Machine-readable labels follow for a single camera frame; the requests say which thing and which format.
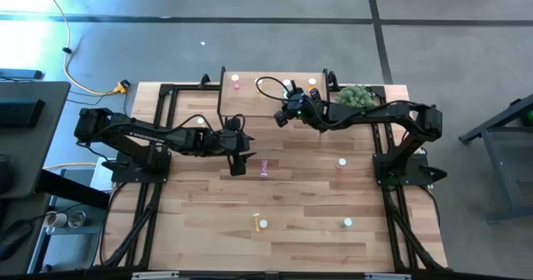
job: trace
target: green plant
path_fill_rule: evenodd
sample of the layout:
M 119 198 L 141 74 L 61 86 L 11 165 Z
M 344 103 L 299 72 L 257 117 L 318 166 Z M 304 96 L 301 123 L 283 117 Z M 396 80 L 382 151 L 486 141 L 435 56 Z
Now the green plant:
M 375 106 L 372 95 L 362 85 L 351 85 L 344 87 L 335 98 L 335 101 L 342 105 L 353 108 L 364 108 Z

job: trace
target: concrete floor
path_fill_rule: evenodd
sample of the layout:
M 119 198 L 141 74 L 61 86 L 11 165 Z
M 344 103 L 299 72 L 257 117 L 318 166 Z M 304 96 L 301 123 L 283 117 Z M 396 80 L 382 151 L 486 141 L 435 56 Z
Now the concrete floor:
M 179 17 L 370 18 L 368 0 L 58 0 L 66 13 Z M 532 19 L 532 0 L 377 0 L 382 18 Z M 50 0 L 0 0 L 0 10 L 55 13 Z M 383 83 L 372 25 L 71 23 L 77 54 L 71 73 L 101 91 L 126 78 L 199 81 L 230 70 L 310 72 L 328 68 L 344 83 Z M 428 143 L 431 165 L 449 177 L 436 184 L 441 231 L 451 268 L 531 278 L 533 217 L 497 225 L 487 213 L 502 197 L 481 141 L 457 137 L 516 98 L 533 93 L 531 27 L 383 27 L 392 80 L 411 100 L 444 113 L 442 139 Z M 66 80 L 60 22 L 0 22 L 0 63 L 36 68 Z M 72 90 L 81 92 L 76 87 Z M 92 102 L 94 97 L 71 95 Z M 122 110 L 123 96 L 102 107 Z M 82 105 L 68 103 L 46 164 L 93 161 L 72 135 Z M 114 156 L 113 150 L 95 150 Z

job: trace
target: green leaves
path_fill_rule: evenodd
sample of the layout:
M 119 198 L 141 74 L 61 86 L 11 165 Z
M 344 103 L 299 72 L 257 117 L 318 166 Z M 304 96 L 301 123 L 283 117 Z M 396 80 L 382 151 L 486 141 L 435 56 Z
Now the green leaves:
M 364 108 L 375 106 L 372 95 L 362 85 L 352 85 L 343 88 L 338 94 L 335 101 L 342 105 L 353 108 Z

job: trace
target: wooden board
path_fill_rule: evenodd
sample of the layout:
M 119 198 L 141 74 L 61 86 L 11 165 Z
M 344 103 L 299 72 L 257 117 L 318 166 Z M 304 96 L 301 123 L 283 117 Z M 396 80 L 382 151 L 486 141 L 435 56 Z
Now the wooden board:
M 159 84 L 139 84 L 135 118 L 153 120 Z M 409 98 L 402 85 L 386 86 L 386 94 L 389 101 Z M 193 113 L 203 113 L 218 128 L 216 110 L 217 92 L 180 92 L 174 124 Z M 191 121 L 188 126 L 197 124 Z M 249 160 L 245 176 L 231 177 L 224 157 L 172 154 L 150 269 L 393 270 L 382 195 L 371 165 L 370 126 L 319 134 L 297 120 L 278 128 L 271 117 L 249 117 L 245 132 L 256 139 L 252 151 L 257 152 Z M 394 127 L 394 134 L 399 141 L 403 128 Z M 347 160 L 340 172 L 335 169 L 338 158 Z M 265 180 L 259 176 L 262 159 L 268 161 L 269 178 Z M 132 225 L 138 189 L 138 184 L 126 185 L 112 205 L 103 246 L 105 258 Z M 413 231 L 433 258 L 446 266 L 431 199 L 418 187 L 406 187 L 406 200 Z M 254 213 L 268 221 L 267 229 L 255 232 Z M 341 227 L 343 218 L 352 218 L 353 226 Z M 399 239 L 407 264 L 400 234 Z M 144 233 L 139 241 L 137 260 Z
M 239 89 L 233 88 L 232 76 L 239 77 Z M 326 96 L 326 81 L 321 72 L 225 72 L 222 82 L 222 97 L 220 112 L 222 116 L 232 117 L 238 113 L 246 117 L 271 117 L 281 110 L 280 102 L 263 96 L 256 90 L 256 79 L 261 76 L 274 77 L 280 81 L 294 80 L 296 85 L 307 90 L 310 78 L 316 79 L 315 87 L 321 96 Z M 283 98 L 283 86 L 265 79 L 261 90 L 277 98 Z

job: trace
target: yellow cable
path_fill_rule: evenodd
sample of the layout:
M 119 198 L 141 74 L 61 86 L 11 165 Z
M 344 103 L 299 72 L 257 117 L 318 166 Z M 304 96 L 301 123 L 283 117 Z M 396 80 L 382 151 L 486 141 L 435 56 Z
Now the yellow cable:
M 50 166 L 50 167 L 43 167 L 42 169 L 56 169 L 56 168 L 64 168 L 64 167 L 76 167 L 76 166 L 95 166 L 96 167 L 96 163 L 92 163 L 92 162 L 72 162 L 72 163 L 61 163 L 61 164 L 56 164 L 56 165 L 53 165 L 53 166 Z
M 70 37 L 71 37 L 71 34 L 70 34 L 70 26 L 68 25 L 68 22 L 67 22 L 67 18 L 65 17 L 65 13 L 63 13 L 63 10 L 61 9 L 61 7 L 59 6 L 59 4 L 57 3 L 56 0 L 52 0 L 54 3 L 56 3 L 56 6 L 57 6 L 57 9 L 59 9 L 59 12 L 61 13 L 61 15 L 63 16 L 63 21 L 65 21 L 65 25 L 67 25 L 67 32 L 68 32 L 68 40 L 67 40 L 67 48 L 70 49 Z M 68 60 L 67 60 L 67 53 L 65 53 L 65 58 L 63 59 L 63 71 L 65 72 L 65 75 L 67 76 L 67 78 L 70 79 L 70 81 L 72 81 L 72 83 L 76 84 L 79 88 L 83 89 L 84 91 L 86 92 L 90 92 L 92 94 L 95 94 L 95 95 L 98 95 L 98 96 L 104 96 L 104 95 L 112 95 L 116 92 L 113 92 L 113 93 L 108 93 L 108 92 L 95 92 L 93 91 L 92 89 L 89 89 L 87 87 L 84 87 L 81 83 L 79 83 L 78 81 L 74 80 L 74 78 L 71 76 L 71 74 L 68 72 Z

